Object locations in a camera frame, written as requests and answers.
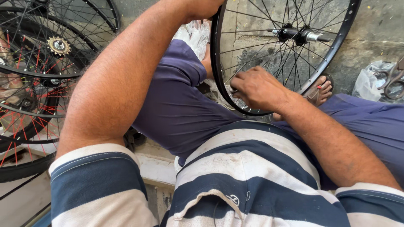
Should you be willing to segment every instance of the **black tire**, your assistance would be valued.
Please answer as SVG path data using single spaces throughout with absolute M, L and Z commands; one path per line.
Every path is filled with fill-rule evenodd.
M 45 172 L 55 160 L 55 156 L 56 152 L 49 154 L 46 157 L 34 160 L 32 162 L 20 164 L 18 166 L 1 167 L 0 183 L 15 181 Z

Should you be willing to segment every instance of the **shirt sleeve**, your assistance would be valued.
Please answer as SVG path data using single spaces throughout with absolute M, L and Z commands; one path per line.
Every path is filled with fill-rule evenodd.
M 404 227 L 404 192 L 382 185 L 356 183 L 336 190 L 352 227 Z
M 49 168 L 52 226 L 157 226 L 139 161 L 112 143 L 71 151 Z

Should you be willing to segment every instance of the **forearm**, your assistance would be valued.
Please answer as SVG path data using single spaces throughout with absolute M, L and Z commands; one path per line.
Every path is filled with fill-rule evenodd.
M 100 143 L 120 143 L 136 119 L 158 62 L 181 24 L 185 6 L 160 1 L 127 27 L 77 84 L 57 156 Z
M 317 157 L 325 173 L 340 187 L 357 182 L 400 189 L 386 166 L 355 135 L 295 94 L 281 114 Z

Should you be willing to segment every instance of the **hand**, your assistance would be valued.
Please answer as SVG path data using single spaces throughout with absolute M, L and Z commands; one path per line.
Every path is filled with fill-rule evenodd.
M 186 13 L 184 24 L 192 20 L 211 18 L 219 9 L 224 0 L 168 0 L 172 4 L 180 4 Z
M 261 66 L 237 73 L 230 85 L 238 90 L 233 97 L 242 99 L 249 107 L 278 114 L 282 113 L 290 101 L 300 97 L 284 87 Z

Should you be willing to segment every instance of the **scissors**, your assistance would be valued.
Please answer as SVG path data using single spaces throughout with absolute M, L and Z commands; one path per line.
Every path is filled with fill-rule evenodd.
M 379 71 L 375 74 L 375 76 L 377 76 L 377 75 L 380 76 L 382 74 L 385 74 L 385 76 L 387 77 L 386 82 L 382 86 L 378 87 L 377 89 L 378 90 L 384 89 L 384 95 L 389 99 L 399 99 L 404 96 L 404 81 L 400 80 L 401 77 L 403 77 L 403 75 L 404 75 L 404 57 L 401 58 L 401 60 L 399 60 L 397 62 L 397 71 L 398 72 L 393 74 L 393 75 L 395 75 L 393 78 L 392 78 L 392 74 L 387 71 Z M 389 92 L 389 88 L 394 83 L 400 84 L 403 87 L 403 89 L 399 95 L 391 96 L 391 94 Z

